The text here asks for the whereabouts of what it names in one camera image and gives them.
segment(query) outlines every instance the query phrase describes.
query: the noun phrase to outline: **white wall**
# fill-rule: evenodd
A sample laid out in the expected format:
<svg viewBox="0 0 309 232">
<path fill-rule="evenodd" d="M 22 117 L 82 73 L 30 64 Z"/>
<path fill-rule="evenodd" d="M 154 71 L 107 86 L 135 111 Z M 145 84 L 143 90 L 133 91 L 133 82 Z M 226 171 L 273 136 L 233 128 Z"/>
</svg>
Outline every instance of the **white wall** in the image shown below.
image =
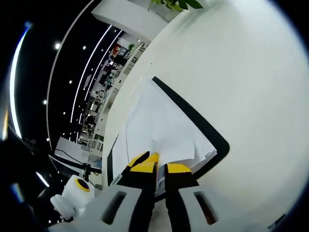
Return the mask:
<svg viewBox="0 0 309 232">
<path fill-rule="evenodd" d="M 127 0 L 103 0 L 92 11 L 96 19 L 114 25 L 149 44 L 167 22 Z"/>
<path fill-rule="evenodd" d="M 120 38 L 118 41 L 117 41 L 117 44 L 119 44 L 120 46 L 128 49 L 129 48 L 129 45 L 131 44 L 129 41 L 123 39 L 123 38 Z"/>
<path fill-rule="evenodd" d="M 171 62 L 177 68 L 171 69 Z M 287 213 L 308 180 L 309 71 L 306 51 L 281 12 L 266 0 L 224 0 L 209 11 L 176 17 L 119 91 L 103 158 L 138 97 L 141 79 L 153 76 L 230 144 L 229 154 L 198 180 L 200 185 L 265 227 Z"/>
<path fill-rule="evenodd" d="M 119 44 L 120 46 L 128 49 L 130 44 L 136 44 L 137 42 L 136 37 L 134 37 L 133 35 L 130 35 L 128 33 L 125 33 L 118 41 L 117 44 Z"/>
</svg>

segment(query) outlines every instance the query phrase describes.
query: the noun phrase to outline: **white desk surface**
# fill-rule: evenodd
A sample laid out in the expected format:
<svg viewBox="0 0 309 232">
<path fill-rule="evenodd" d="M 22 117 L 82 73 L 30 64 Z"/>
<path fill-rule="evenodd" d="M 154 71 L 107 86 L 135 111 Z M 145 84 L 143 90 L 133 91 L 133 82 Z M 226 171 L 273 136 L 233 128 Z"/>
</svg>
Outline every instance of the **white desk surface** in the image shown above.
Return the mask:
<svg viewBox="0 0 309 232">
<path fill-rule="evenodd" d="M 106 158 L 138 85 L 154 76 L 230 144 L 200 185 L 265 226 L 286 213 L 308 177 L 309 69 L 299 38 L 280 12 L 266 1 L 224 0 L 169 23 L 138 60 L 109 112 L 104 187 Z M 219 217 L 226 214 L 224 206 L 218 210 Z"/>
</svg>

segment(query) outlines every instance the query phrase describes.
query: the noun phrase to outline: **paper sheet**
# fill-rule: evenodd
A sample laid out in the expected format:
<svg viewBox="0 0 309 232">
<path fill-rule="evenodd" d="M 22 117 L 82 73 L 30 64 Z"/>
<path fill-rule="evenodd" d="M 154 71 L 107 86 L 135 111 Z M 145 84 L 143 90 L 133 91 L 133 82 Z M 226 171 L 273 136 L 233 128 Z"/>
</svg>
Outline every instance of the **paper sheet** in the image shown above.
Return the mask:
<svg viewBox="0 0 309 232">
<path fill-rule="evenodd" d="M 145 151 L 159 154 L 159 166 L 182 160 L 190 168 L 216 154 L 209 140 L 156 83 L 143 81 L 141 85 L 143 92 L 113 148 L 114 177 L 122 172 L 124 162 L 128 164 L 127 159 Z"/>
</svg>

